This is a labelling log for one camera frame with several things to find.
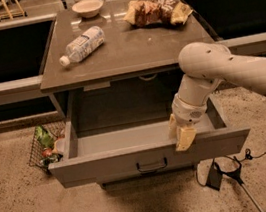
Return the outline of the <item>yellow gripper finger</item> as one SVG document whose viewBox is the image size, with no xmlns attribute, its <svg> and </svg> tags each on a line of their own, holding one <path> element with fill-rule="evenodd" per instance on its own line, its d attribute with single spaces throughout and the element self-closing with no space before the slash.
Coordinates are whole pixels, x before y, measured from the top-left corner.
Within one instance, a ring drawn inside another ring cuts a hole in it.
<svg viewBox="0 0 266 212">
<path fill-rule="evenodd" d="M 169 136 L 169 138 L 173 139 L 173 138 L 176 137 L 177 123 L 176 123 L 176 118 L 174 118 L 174 114 L 171 114 L 171 115 L 169 116 L 169 118 L 170 118 L 170 119 L 169 119 L 169 121 L 168 121 L 168 124 L 169 124 L 169 126 L 168 126 L 168 130 L 169 130 L 169 132 L 168 132 L 168 136 Z"/>
<path fill-rule="evenodd" d="M 193 144 L 196 135 L 196 128 L 193 126 L 177 128 L 176 150 L 180 152 L 187 151 Z"/>
</svg>

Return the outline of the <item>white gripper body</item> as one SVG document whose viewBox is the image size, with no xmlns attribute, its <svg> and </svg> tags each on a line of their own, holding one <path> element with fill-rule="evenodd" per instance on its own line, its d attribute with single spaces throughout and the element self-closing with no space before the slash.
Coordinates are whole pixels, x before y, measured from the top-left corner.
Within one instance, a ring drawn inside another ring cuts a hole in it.
<svg viewBox="0 0 266 212">
<path fill-rule="evenodd" d="M 174 96 L 171 106 L 176 124 L 179 127 L 186 125 L 192 126 L 192 124 L 200 122 L 202 116 L 207 111 L 207 105 L 194 106 L 187 104 L 178 94 Z"/>
</svg>

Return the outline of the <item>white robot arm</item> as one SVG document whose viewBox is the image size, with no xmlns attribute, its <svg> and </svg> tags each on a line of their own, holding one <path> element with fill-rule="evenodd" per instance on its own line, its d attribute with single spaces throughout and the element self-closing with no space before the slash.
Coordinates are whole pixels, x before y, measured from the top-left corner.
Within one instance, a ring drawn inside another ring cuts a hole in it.
<svg viewBox="0 0 266 212">
<path fill-rule="evenodd" d="M 266 97 L 266 57 L 234 55 L 224 45 L 193 42 L 181 49 L 183 77 L 172 102 L 169 136 L 176 150 L 187 151 L 196 137 L 194 125 L 207 111 L 207 100 L 227 81 Z"/>
</svg>

